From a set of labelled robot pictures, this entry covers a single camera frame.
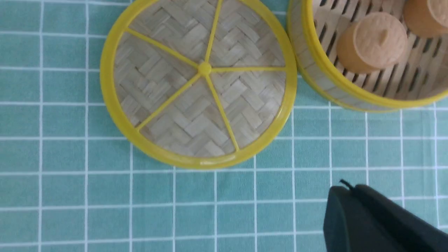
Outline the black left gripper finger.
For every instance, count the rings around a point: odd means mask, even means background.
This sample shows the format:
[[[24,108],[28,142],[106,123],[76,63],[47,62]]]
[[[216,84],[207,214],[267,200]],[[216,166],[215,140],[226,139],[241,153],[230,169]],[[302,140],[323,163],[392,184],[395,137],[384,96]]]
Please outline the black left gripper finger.
[[[328,252],[446,252],[448,236],[365,184],[329,189],[323,224]]]

